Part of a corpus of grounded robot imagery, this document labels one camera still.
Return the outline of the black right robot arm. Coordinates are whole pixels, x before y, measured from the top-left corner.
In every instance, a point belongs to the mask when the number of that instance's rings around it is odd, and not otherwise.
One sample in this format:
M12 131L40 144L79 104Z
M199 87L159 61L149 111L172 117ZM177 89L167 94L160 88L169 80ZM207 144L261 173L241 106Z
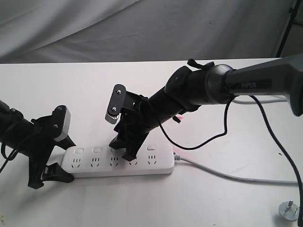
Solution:
M117 135L109 146L124 149L132 161L150 131L178 114L202 105L225 105L237 96L281 95L295 116L303 114L303 56L301 54L234 69L226 64L205 65L189 60L151 97L127 91L117 84L105 119Z

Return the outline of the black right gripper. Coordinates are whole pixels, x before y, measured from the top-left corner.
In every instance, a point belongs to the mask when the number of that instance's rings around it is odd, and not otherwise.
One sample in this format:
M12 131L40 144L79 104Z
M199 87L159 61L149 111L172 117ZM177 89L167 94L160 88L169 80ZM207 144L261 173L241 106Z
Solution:
M126 92L124 105L120 112L120 120L114 131L117 135L111 140L109 146L113 149L125 149L122 158L126 161L133 161L148 133L144 129L143 114L139 109L143 101L148 100L143 95Z

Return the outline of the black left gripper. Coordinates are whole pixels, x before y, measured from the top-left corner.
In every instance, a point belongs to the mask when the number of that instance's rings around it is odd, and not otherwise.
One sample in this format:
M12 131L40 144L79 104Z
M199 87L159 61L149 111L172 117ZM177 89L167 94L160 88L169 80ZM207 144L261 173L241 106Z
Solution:
M52 125L52 114L31 119L33 131L29 137L29 180L28 186L33 189L43 187L45 181L70 183L74 176L67 173L58 163L48 165L47 162L55 146L62 149L75 147L76 144L67 136L56 142Z

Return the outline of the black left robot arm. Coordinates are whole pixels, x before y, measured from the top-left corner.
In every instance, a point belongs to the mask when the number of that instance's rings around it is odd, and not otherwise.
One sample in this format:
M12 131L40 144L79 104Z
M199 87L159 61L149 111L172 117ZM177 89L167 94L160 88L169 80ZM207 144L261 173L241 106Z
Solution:
M64 105L57 106L51 115L28 121L19 110L0 103L0 153L5 163L17 154L28 157L29 187L39 189L45 181L74 180L58 163L47 163L54 147L67 150L75 146L68 135L70 121L71 114Z

